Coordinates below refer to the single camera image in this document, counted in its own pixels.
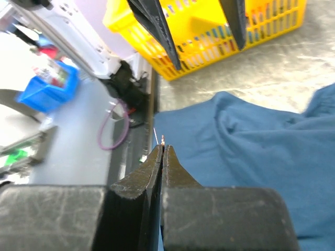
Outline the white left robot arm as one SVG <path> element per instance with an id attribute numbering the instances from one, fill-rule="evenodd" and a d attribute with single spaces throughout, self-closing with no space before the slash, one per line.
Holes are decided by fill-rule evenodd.
<path id="1" fill-rule="evenodd" d="M 139 108 L 145 102 L 147 96 L 135 85 L 129 64 L 109 50 L 73 1 L 12 1 L 12 5 L 78 63 L 81 70 L 111 86 L 129 108 Z M 120 34 L 131 24 L 138 24 L 180 70 L 176 47 L 182 36 L 195 26 L 192 21 L 195 10 L 190 7 L 176 10 L 171 17 L 167 17 L 164 10 L 160 1 L 111 1 L 104 24 Z M 71 100 L 79 84 L 79 70 L 62 62 L 57 66 L 68 74 L 63 85 L 36 76 L 17 100 L 42 112 Z"/>

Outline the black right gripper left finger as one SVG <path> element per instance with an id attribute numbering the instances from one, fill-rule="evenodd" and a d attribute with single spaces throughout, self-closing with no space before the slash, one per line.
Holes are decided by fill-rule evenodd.
<path id="1" fill-rule="evenodd" d="M 162 160 L 111 186 L 3 186 L 1 250 L 157 250 Z"/>

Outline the blue t-shirt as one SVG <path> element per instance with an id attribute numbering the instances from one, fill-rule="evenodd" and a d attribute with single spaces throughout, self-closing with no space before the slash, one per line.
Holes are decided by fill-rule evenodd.
<path id="1" fill-rule="evenodd" d="M 303 113 L 227 92 L 159 112 L 154 127 L 204 186 L 270 187 L 286 202 L 302 250 L 334 250 L 334 85 Z"/>

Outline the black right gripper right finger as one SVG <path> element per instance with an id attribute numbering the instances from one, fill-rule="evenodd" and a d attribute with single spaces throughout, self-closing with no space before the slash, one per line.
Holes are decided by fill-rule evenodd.
<path id="1" fill-rule="evenodd" d="M 170 145 L 162 160 L 161 231 L 165 250 L 299 250 L 275 190 L 202 186 Z"/>

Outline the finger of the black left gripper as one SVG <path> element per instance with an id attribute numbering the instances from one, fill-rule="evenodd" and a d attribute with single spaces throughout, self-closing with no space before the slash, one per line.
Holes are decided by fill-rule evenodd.
<path id="1" fill-rule="evenodd" d="M 220 0 L 219 2 L 237 47 L 242 50 L 247 41 L 245 0 Z"/>
<path id="2" fill-rule="evenodd" d="M 163 47 L 177 70 L 181 70 L 178 53 L 159 0 L 127 0 L 135 19 Z"/>

